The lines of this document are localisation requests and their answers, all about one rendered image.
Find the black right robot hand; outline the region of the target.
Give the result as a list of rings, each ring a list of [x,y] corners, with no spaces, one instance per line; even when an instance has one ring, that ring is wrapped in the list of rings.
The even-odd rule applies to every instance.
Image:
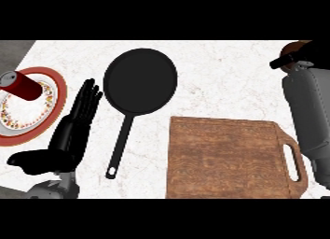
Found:
[[[307,61],[316,68],[330,70],[330,40],[311,40],[298,51],[280,55],[270,62],[270,66],[277,69],[289,63],[294,65],[298,61]]]

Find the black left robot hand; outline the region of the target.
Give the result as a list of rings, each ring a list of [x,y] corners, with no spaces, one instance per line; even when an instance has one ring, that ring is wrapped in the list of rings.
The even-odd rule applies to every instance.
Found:
[[[75,96],[71,113],[62,118],[47,149],[15,153],[8,164],[22,168],[28,175],[72,172],[83,161],[90,129],[103,92],[87,79]]]

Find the brown wicker basket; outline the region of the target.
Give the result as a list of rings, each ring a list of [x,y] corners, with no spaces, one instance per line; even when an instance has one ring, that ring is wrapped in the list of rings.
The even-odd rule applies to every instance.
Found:
[[[310,40],[300,40],[300,41],[295,41],[295,42],[289,43],[289,44],[283,47],[283,49],[282,49],[282,51],[280,51],[280,55],[286,55],[288,53],[291,53],[291,52],[294,52],[294,51],[298,51],[300,48],[301,48],[307,43],[310,43]],[[280,69],[282,69],[283,72],[288,72],[288,71],[291,70],[291,68],[292,68],[292,64],[289,63],[289,64],[286,64]]]

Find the brown wooden cutting board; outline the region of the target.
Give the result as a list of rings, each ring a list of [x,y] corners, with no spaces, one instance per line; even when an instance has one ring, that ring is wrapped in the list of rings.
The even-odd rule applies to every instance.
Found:
[[[300,145],[273,121],[173,117],[167,197],[298,199]]]

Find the red rimmed floral plate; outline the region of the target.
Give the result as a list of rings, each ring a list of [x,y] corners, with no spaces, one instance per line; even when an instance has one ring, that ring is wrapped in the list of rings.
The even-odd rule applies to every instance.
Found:
[[[67,81],[53,69],[31,67],[21,73],[39,83],[43,93],[27,101],[0,89],[0,147],[21,145],[46,132],[67,103]]]

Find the red soda can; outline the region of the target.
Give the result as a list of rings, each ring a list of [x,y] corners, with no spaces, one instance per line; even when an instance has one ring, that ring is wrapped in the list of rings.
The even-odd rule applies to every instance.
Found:
[[[0,89],[27,101],[36,100],[43,94],[42,85],[18,71],[0,76]]]

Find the black frying pan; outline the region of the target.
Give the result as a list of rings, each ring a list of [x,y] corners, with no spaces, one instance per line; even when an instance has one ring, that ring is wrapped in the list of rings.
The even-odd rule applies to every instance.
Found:
[[[161,51],[131,49],[114,59],[103,77],[103,92],[126,118],[106,171],[108,179],[115,179],[134,118],[167,105],[176,87],[176,65]]]

